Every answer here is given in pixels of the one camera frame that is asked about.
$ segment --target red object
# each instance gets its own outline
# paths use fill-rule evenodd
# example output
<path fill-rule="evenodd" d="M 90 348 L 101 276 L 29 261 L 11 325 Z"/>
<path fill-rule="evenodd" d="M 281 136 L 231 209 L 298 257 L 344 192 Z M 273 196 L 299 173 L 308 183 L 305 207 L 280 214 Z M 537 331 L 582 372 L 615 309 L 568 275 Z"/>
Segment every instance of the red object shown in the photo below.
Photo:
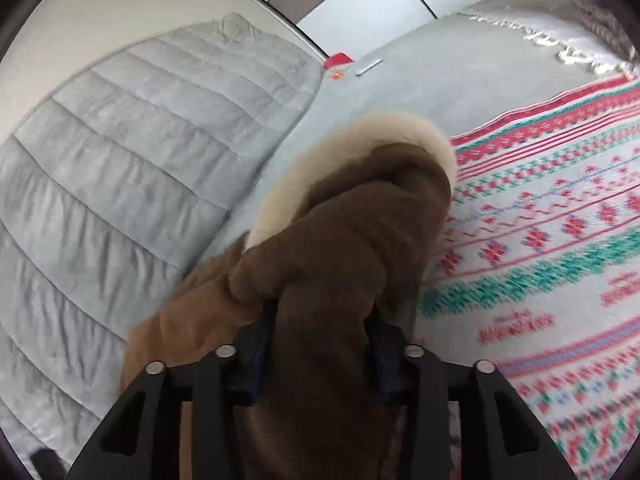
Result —
<path fill-rule="evenodd" d="M 329 57 L 324 62 L 324 69 L 325 70 L 329 70 L 330 68 L 333 68 L 334 66 L 344 65 L 344 64 L 347 64 L 347 63 L 353 63 L 353 59 L 351 59 L 346 54 L 343 54 L 343 53 L 340 52 L 338 54 L 334 54 L 333 56 Z"/>

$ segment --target silver screw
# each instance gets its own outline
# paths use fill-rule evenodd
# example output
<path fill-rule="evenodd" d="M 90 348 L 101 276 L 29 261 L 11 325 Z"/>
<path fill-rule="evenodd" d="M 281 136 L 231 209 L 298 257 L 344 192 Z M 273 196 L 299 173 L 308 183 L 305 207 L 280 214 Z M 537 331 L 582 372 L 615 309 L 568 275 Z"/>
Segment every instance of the silver screw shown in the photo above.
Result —
<path fill-rule="evenodd" d="M 216 348 L 216 355 L 222 359 L 236 355 L 236 347 L 233 345 L 222 345 Z"/>
<path fill-rule="evenodd" d="M 149 375 L 158 375 L 162 370 L 164 370 L 164 363 L 162 361 L 151 361 L 145 367 L 145 372 Z"/>
<path fill-rule="evenodd" d="M 407 345 L 404 347 L 404 355 L 407 357 L 422 357 L 424 355 L 424 348 L 418 345 Z"/>
<path fill-rule="evenodd" d="M 495 372 L 495 365 L 491 361 L 482 359 L 476 363 L 476 369 L 483 374 L 492 374 Z"/>

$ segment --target patterned tablecloth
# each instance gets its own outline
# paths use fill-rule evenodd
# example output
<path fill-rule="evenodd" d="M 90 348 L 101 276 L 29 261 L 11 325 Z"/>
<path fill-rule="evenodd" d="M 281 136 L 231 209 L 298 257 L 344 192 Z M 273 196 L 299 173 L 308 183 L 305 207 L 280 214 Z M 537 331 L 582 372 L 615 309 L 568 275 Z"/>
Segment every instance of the patterned tablecloth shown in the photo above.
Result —
<path fill-rule="evenodd" d="M 459 179 L 415 338 L 447 361 L 497 363 L 578 478 L 608 479 L 640 431 L 640 80 L 588 84 L 453 143 Z"/>

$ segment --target brown suede fabric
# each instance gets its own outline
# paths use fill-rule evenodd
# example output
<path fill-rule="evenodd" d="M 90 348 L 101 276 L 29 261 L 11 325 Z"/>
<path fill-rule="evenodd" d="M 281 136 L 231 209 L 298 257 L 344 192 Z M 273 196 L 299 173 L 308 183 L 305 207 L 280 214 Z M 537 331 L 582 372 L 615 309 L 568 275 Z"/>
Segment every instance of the brown suede fabric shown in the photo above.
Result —
<path fill-rule="evenodd" d="M 200 359 L 279 298 L 264 397 L 237 412 L 252 476 L 378 478 L 390 423 L 367 386 L 364 319 L 409 300 L 449 202 L 422 149 L 377 148 L 313 186 L 283 232 L 244 253 L 240 239 L 195 269 L 132 330 L 121 385 L 152 360 Z"/>

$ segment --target fur trim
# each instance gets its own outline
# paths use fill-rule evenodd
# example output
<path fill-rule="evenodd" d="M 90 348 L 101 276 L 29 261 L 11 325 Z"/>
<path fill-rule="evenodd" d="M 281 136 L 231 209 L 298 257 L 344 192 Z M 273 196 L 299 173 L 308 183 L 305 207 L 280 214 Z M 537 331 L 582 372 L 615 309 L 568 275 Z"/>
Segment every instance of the fur trim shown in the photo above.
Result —
<path fill-rule="evenodd" d="M 449 139 L 436 126 L 404 113 L 365 116 L 318 142 L 291 165 L 262 202 L 245 248 L 283 231 L 313 184 L 364 158 L 373 149 L 396 142 L 414 144 L 429 153 L 444 170 L 453 191 L 456 154 Z"/>

